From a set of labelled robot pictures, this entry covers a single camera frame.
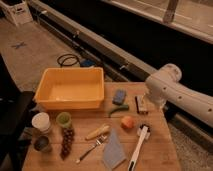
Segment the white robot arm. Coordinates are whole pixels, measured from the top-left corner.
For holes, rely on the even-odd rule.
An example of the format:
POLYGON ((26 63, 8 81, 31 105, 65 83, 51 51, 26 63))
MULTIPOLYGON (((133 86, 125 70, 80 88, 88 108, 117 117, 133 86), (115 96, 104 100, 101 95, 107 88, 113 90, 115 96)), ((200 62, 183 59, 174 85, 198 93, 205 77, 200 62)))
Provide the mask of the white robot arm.
POLYGON ((159 108, 169 101, 213 128, 213 97, 183 86, 181 77, 175 64, 161 67, 145 80, 149 99, 159 108))

